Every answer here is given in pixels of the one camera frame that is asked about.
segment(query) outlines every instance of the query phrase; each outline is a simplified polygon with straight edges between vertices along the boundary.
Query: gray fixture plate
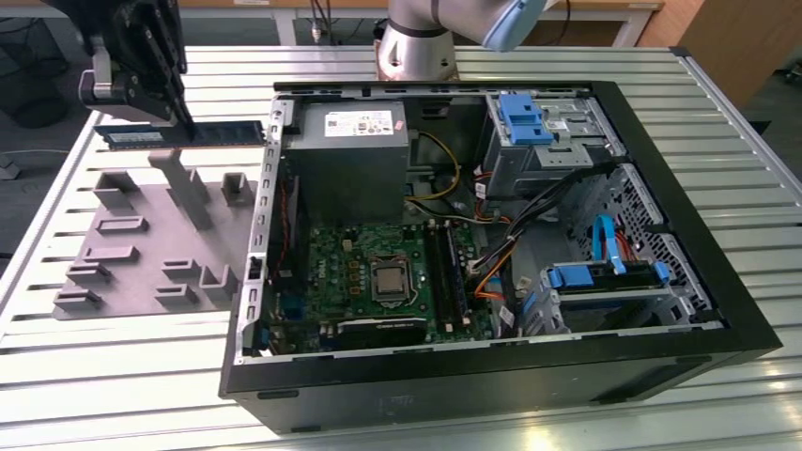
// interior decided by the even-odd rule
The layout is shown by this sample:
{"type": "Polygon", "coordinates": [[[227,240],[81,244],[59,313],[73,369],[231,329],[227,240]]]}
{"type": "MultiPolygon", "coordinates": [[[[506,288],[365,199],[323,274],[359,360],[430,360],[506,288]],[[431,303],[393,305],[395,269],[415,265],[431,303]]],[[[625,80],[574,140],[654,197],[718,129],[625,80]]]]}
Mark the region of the gray fixture plate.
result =
{"type": "MultiPolygon", "coordinates": [[[[257,183],[251,184],[253,192],[257,183]]],[[[55,307],[52,315],[56,319],[90,319],[129,317],[137,315],[158,315],[169,313],[191,313],[227,310],[230,302],[213,303],[199,287],[201,270],[209,267],[217,280],[223,276],[223,267],[230,265],[237,277],[245,274],[247,237],[251,232],[254,204],[227,205],[222,183],[205,183],[210,194],[206,210],[213,218],[214,226],[207,230],[195,230],[182,209],[169,194],[169,185],[142,185],[138,191],[126,193],[134,211],[126,216],[145,217],[149,226],[133,229],[131,233],[107,233],[102,235],[98,227],[102,222],[119,218],[101,205],[87,232],[87,238],[78,254],[75,264],[85,264],[83,256],[89,249],[102,250],[134,247],[138,256],[134,261],[102,261],[101,264],[111,273],[109,283],[82,282],[79,286],[70,278],[62,293],[82,288],[89,289],[101,299],[95,308],[75,308],[66,311],[55,307]],[[174,279],[162,271],[167,260],[193,259],[199,270],[193,275],[174,279]],[[174,303],[170,307],[155,298],[157,288],[187,284],[195,293],[194,303],[174,303]]]]}

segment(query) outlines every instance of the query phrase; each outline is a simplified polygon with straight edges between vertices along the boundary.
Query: motherboard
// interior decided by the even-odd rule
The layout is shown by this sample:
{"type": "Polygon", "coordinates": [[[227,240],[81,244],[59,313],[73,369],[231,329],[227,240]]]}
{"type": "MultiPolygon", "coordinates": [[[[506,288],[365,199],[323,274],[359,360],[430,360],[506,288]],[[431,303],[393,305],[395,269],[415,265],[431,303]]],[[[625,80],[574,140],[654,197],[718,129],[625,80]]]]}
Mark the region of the motherboard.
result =
{"type": "Polygon", "coordinates": [[[468,224],[314,228],[306,293],[281,301],[283,351],[490,338],[486,302],[465,286],[476,255],[468,224]]]}

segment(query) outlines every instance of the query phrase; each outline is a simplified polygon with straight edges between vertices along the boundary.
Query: power supply label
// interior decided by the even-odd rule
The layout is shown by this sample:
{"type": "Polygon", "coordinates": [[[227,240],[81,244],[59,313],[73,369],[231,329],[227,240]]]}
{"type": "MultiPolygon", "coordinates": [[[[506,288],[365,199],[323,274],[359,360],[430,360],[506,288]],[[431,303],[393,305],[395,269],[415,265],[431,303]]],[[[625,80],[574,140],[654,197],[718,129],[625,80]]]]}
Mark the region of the power supply label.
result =
{"type": "Polygon", "coordinates": [[[326,137],[393,134],[393,115],[386,111],[335,111],[326,115],[326,137]]]}

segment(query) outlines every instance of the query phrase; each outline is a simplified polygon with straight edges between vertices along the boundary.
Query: slotted aluminum table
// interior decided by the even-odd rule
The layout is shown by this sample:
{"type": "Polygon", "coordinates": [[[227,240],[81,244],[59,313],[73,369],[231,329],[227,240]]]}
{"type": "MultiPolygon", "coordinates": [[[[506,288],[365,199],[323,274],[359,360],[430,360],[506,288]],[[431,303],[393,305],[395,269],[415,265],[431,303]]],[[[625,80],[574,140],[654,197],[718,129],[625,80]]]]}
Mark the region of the slotted aluminum table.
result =
{"type": "MultiPolygon", "coordinates": [[[[267,120],[273,82],[370,80],[374,52],[289,47],[189,50],[198,120],[267,120]]],[[[710,372],[638,404],[537,412],[279,440],[217,396],[227,312],[59,322],[64,282],[98,200],[99,171],[165,182],[146,151],[111,153],[81,134],[0,284],[0,447],[165,449],[800,449],[802,438],[802,190],[690,58],[665,49],[461,48],[463,79],[621,84],[785,348],[710,372]]],[[[257,179],[261,150],[186,151],[206,180],[257,179]]],[[[538,387],[521,387],[537,390],[538,387]]]]}

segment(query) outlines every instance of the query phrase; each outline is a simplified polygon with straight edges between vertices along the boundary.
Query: gray robot arm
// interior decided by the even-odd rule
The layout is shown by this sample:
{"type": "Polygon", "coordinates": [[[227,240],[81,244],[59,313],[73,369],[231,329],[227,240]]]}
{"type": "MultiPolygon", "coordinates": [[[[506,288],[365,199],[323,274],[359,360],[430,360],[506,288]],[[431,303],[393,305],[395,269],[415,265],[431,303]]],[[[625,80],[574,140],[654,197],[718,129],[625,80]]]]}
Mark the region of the gray robot arm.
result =
{"type": "Polygon", "coordinates": [[[498,52],[524,42],[554,0],[391,0],[379,49],[389,80],[447,80],[457,73],[453,32],[498,52]]]}

